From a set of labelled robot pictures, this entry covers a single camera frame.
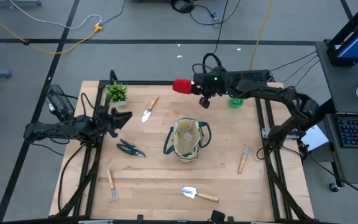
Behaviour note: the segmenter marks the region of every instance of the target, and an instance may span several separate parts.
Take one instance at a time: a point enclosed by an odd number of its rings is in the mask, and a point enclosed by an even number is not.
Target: white cable
[[[30,17],[31,19],[33,19],[33,20],[35,20],[35,21],[38,21],[38,22],[44,22],[44,23],[48,23],[48,24],[58,25],[58,26],[62,26],[62,27],[68,28],[68,29],[78,29],[78,28],[80,28],[80,27],[85,23],[85,21],[86,21],[88,18],[93,17],[93,16],[97,16],[97,17],[100,18],[98,24],[102,24],[102,23],[103,23],[103,18],[102,18],[100,15],[92,14],[92,15],[90,15],[90,16],[87,16],[87,17],[84,19],[84,21],[83,21],[78,27],[68,27],[68,26],[66,26],[66,25],[64,25],[64,24],[60,24],[60,23],[56,23],[56,22],[43,21],[43,20],[41,20],[41,19],[37,19],[37,18],[31,16],[30,14],[26,13],[26,12],[25,12],[23,9],[21,9],[19,6],[17,6],[17,5],[13,2],[13,0],[9,0],[9,1],[10,1],[18,10],[20,10],[20,11],[23,12],[25,15],[27,15],[27,16]]]

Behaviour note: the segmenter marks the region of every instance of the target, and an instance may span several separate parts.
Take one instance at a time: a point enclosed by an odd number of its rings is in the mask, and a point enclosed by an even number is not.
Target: green cup
[[[244,99],[230,98],[227,101],[227,105],[229,106],[230,109],[238,109],[242,106],[243,103],[244,103]]]

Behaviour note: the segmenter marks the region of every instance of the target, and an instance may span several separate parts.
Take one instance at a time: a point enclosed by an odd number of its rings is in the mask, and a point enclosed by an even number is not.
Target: bag handle
[[[206,142],[206,144],[204,146],[201,145],[201,142],[200,142],[200,147],[206,147],[208,144],[210,144],[211,142],[211,139],[212,139],[212,132],[211,132],[211,127],[209,127],[209,124],[207,122],[204,122],[204,121],[200,121],[198,122],[198,125],[200,126],[200,128],[206,126],[206,128],[208,129],[208,133],[209,133],[209,139],[208,139],[208,142]]]
[[[165,155],[168,155],[169,153],[171,153],[171,152],[173,152],[173,151],[175,150],[175,148],[173,147],[173,145],[172,145],[171,147],[169,147],[169,149],[167,150],[167,145],[168,145],[169,139],[171,138],[172,132],[173,132],[173,127],[171,127],[171,129],[169,130],[167,139],[165,140],[164,149],[163,149],[163,153],[164,153]]]

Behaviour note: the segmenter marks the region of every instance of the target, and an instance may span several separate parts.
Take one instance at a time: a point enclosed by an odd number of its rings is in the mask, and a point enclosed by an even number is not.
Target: yellow cable
[[[56,54],[64,54],[64,53],[66,53],[66,52],[69,52],[69,51],[73,50],[73,49],[74,49],[76,46],[78,46],[80,43],[83,43],[83,42],[89,40],[89,39],[92,38],[97,32],[99,32],[99,30],[98,30],[98,28],[96,28],[96,26],[95,26],[95,30],[93,31],[93,33],[92,33],[89,37],[87,37],[87,38],[85,38],[85,39],[79,41],[78,43],[76,43],[75,45],[73,45],[72,47],[70,47],[69,49],[64,50],[64,51],[61,51],[61,52],[50,52],[50,51],[48,51],[48,50],[44,50],[44,49],[42,49],[42,48],[40,48],[40,47],[33,46],[33,45],[30,45],[30,47],[32,47],[32,48],[34,48],[34,49],[37,49],[37,50],[40,50],[40,51],[42,51],[43,53],[46,53],[46,54],[54,54],[54,55],[56,55]]]
[[[8,27],[6,27],[2,22],[0,22],[0,26],[2,26],[4,29],[6,29],[9,33],[11,33],[14,37],[16,37],[17,39],[19,39],[19,40],[22,41],[23,43],[26,42],[22,37],[20,37],[19,35],[15,34],[13,31],[11,31],[11,30],[10,30]],[[103,30],[103,28],[102,28],[101,26],[95,25],[94,31],[93,31],[93,33],[92,33],[89,37],[87,37],[87,38],[85,38],[85,39],[79,41],[78,43],[76,43],[75,45],[73,45],[72,47],[70,47],[69,49],[64,50],[64,51],[61,51],[61,52],[50,52],[50,51],[48,51],[48,50],[44,50],[44,49],[42,49],[42,48],[40,48],[40,47],[37,47],[37,46],[34,46],[34,45],[30,45],[30,47],[32,47],[32,48],[34,48],[34,49],[37,49],[37,50],[40,50],[40,51],[42,51],[42,52],[44,52],[44,53],[46,53],[46,54],[54,54],[54,55],[56,55],[56,54],[64,54],[64,53],[66,53],[66,52],[69,52],[69,51],[73,50],[73,49],[74,49],[76,46],[78,46],[80,43],[83,43],[83,42],[89,40],[89,39],[92,38],[97,32],[102,31],[102,30]]]
[[[259,35],[258,35],[258,40],[256,41],[256,44],[255,44],[254,54],[252,55],[251,63],[250,63],[250,65],[249,65],[249,70],[252,70],[252,65],[253,65],[253,63],[254,63],[254,58],[255,58],[255,55],[256,55],[256,50],[258,49],[259,41],[260,41],[261,38],[262,38],[262,33],[264,32],[267,18],[269,18],[270,10],[272,10],[273,2],[274,2],[274,0],[270,0],[270,3],[269,3],[269,5],[268,5],[268,9],[267,9],[267,12],[266,12],[266,16],[265,16],[264,22],[262,23],[262,27],[260,28]]]
[[[14,37],[18,38],[19,40],[21,40],[22,42],[25,42],[25,40],[18,36],[17,34],[15,34],[13,31],[11,31],[8,27],[6,27],[4,24],[2,24],[2,22],[0,22],[0,26],[2,26],[3,28],[5,28],[8,32],[10,32]]]

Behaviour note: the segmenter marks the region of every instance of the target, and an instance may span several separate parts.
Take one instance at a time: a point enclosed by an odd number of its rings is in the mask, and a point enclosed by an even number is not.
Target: wooden handle
[[[110,188],[114,190],[114,182],[112,181],[111,170],[107,170],[107,176],[109,177]]]
[[[157,95],[157,96],[155,96],[155,98],[154,98],[153,102],[150,104],[150,106],[149,106],[149,110],[153,109],[154,104],[157,102],[157,100],[158,100],[158,95]]]
[[[219,202],[219,199],[217,197],[212,197],[212,196],[209,196],[209,195],[206,195],[206,194],[201,194],[201,193],[197,193],[197,196],[203,198],[203,199],[206,199],[206,200],[211,200],[213,202]]]
[[[247,154],[244,154],[240,160],[239,170],[238,173],[242,173],[242,169],[244,168],[244,164],[246,163]]]

